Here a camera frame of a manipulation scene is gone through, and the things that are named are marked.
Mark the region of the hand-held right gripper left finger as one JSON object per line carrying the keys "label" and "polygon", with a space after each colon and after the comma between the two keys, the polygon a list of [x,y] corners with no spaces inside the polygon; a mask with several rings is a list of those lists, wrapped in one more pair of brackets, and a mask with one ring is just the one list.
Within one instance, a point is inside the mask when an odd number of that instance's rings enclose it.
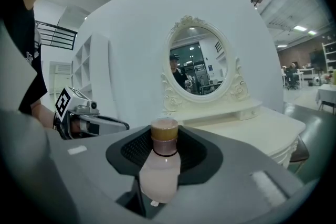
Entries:
{"label": "hand-held right gripper left finger", "polygon": [[120,175],[106,159],[111,144],[134,132],[132,129],[63,140],[57,131],[48,131],[52,159],[75,204],[80,223],[150,223],[116,203],[132,189],[134,178]]}

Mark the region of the person's left hand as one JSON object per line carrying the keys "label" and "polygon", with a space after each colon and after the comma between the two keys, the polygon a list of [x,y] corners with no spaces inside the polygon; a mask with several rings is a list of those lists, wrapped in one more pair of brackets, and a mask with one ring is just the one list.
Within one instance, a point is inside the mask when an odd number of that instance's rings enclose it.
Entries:
{"label": "person's left hand", "polygon": [[80,121],[78,119],[70,120],[70,133],[73,137],[78,137],[80,134]]}

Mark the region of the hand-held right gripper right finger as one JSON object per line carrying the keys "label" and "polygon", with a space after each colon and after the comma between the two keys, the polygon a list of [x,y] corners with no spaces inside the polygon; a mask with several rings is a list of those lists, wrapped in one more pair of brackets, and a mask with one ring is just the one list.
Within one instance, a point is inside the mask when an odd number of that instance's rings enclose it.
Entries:
{"label": "hand-held right gripper right finger", "polygon": [[180,126],[178,190],[161,223],[245,223],[281,214],[302,182],[254,146]]}

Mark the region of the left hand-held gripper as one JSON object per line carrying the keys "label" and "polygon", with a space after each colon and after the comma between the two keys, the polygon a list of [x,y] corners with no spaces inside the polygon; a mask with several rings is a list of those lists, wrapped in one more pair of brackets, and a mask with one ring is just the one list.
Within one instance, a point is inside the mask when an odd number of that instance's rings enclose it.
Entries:
{"label": "left hand-held gripper", "polygon": [[[96,102],[69,86],[62,90],[55,108],[54,129],[65,140],[82,138],[84,134],[88,136],[107,135],[129,129],[129,124],[126,122],[100,115]],[[78,137],[73,137],[70,133],[71,119],[80,121]]]}

